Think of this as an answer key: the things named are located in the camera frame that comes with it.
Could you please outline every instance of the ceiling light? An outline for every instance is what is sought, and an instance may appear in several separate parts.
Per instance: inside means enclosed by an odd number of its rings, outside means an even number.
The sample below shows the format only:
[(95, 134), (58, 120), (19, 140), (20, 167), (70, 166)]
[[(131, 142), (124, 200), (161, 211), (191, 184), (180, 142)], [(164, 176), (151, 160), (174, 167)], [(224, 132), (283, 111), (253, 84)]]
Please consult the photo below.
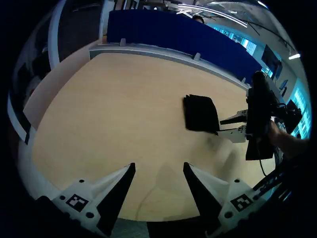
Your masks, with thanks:
[(262, 5), (263, 7), (269, 9), (263, 2), (258, 1), (258, 4)]
[(204, 7), (200, 7), (200, 6), (193, 6), (193, 5), (187, 5), (187, 4), (178, 4), (180, 7), (183, 7), (183, 8), (192, 8), (192, 9), (198, 9), (198, 10), (203, 10), (205, 12), (210, 12), (210, 13), (213, 13), (213, 14), (216, 14), (216, 15), (220, 15), (222, 17), (225, 17), (229, 20), (232, 20), (238, 24), (240, 24), (241, 26), (244, 26), (245, 28), (248, 27), (248, 24), (237, 19), (237, 18), (234, 18), (233, 16), (230, 16), (228, 14), (225, 14), (223, 12), (219, 12), (219, 11), (216, 11), (216, 10), (213, 10), (213, 9), (210, 9), (210, 8), (204, 8)]
[(295, 54), (293, 56), (290, 56), (288, 59), (292, 60), (292, 59), (296, 59), (296, 58), (299, 58), (299, 57), (300, 57), (300, 54)]
[(200, 14), (200, 13), (202, 13), (202, 11), (196, 12), (194, 15), (198, 15), (198, 14)]
[(236, 2), (217, 2), (217, 1), (214, 1), (214, 2), (209, 2), (208, 4), (224, 4), (224, 3), (236, 3)]
[(176, 14), (181, 14), (181, 13), (184, 13), (184, 12), (191, 12), (192, 10), (186, 10), (186, 11), (183, 11), (183, 10), (180, 10), (178, 13)]
[(180, 13), (182, 13), (182, 14), (184, 14), (184, 15), (186, 15), (186, 16), (188, 16), (188, 17), (190, 17), (190, 18), (193, 18), (193, 16), (191, 16), (191, 15), (189, 15), (188, 13), (187, 13), (188, 11), (183, 11), (183, 10), (180, 10), (178, 13), (176, 13), (176, 14), (180, 14)]

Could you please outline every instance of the window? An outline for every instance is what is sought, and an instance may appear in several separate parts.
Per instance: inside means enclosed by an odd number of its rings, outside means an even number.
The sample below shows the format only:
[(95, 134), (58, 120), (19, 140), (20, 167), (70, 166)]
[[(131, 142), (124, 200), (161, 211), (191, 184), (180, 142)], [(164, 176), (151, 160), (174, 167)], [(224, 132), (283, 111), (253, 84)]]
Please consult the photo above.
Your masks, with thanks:
[(226, 35), (227, 37), (229, 37), (231, 40), (241, 44), (244, 48), (246, 48), (246, 51), (250, 54), (253, 55), (255, 48), (256, 48), (256, 44), (254, 44), (253, 42), (247, 40), (246, 38), (243, 38), (242, 36), (239, 36), (233, 32), (230, 31), (226, 31), (224, 29), (220, 29), (217, 27), (213, 27), (216, 31), (219, 31), (220, 33)]
[(296, 89), (292, 101), (296, 104), (298, 108), (301, 109), (303, 118), (296, 126), (291, 135), (296, 136), (298, 133), (300, 133), (302, 139), (309, 138), (309, 133), (311, 129), (311, 116), (306, 100), (299, 88)]
[(271, 78), (272, 75), (273, 75), (273, 72), (272, 72), (269, 68), (265, 68), (265, 69), (262, 68), (261, 71), (262, 71), (263, 73), (267, 73), (270, 78)]

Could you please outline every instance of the ceiling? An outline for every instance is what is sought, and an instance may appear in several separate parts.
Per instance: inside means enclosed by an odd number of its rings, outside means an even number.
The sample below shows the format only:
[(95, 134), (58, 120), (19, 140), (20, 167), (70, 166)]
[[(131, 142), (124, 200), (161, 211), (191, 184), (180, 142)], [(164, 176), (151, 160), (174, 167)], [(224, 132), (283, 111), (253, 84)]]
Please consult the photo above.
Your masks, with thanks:
[[(267, 8), (260, 5), (256, 0), (196, 0), (192, 4), (225, 13), (246, 23), (254, 23), (253, 26), (257, 25), (266, 28), (281, 37), (294, 49), (294, 45), (282, 25)], [(195, 13), (203, 17), (221, 17), (210, 12), (201, 12), (200, 10), (192, 10), (189, 14), (194, 15)]]

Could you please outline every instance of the metal bracket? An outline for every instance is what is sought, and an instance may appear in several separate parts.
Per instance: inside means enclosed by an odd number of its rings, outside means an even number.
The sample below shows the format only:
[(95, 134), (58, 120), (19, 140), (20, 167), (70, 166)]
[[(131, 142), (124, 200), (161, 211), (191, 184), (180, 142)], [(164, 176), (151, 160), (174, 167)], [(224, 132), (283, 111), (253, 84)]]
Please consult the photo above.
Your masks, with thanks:
[(248, 119), (248, 110), (242, 110), (242, 111), (238, 111), (234, 116), (220, 121), (220, 124), (226, 125), (226, 124), (232, 124), (232, 123), (238, 123), (238, 122), (246, 123), (247, 119)]
[(201, 54), (200, 53), (196, 53), (194, 56), (194, 60), (199, 61), (201, 59)]
[(246, 125), (234, 129), (217, 131), (218, 136), (231, 140), (232, 143), (244, 143), (246, 141)]
[(126, 46), (126, 39), (121, 38), (119, 46)]

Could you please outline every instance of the black cloth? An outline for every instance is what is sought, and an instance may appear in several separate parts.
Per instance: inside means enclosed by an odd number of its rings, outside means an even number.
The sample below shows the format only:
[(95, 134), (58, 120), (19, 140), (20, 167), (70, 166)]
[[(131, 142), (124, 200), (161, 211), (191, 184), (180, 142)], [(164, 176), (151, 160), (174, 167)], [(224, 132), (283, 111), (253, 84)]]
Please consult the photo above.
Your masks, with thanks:
[(218, 114), (211, 98), (190, 94), (183, 99), (185, 126), (191, 131), (205, 131), (217, 134)]

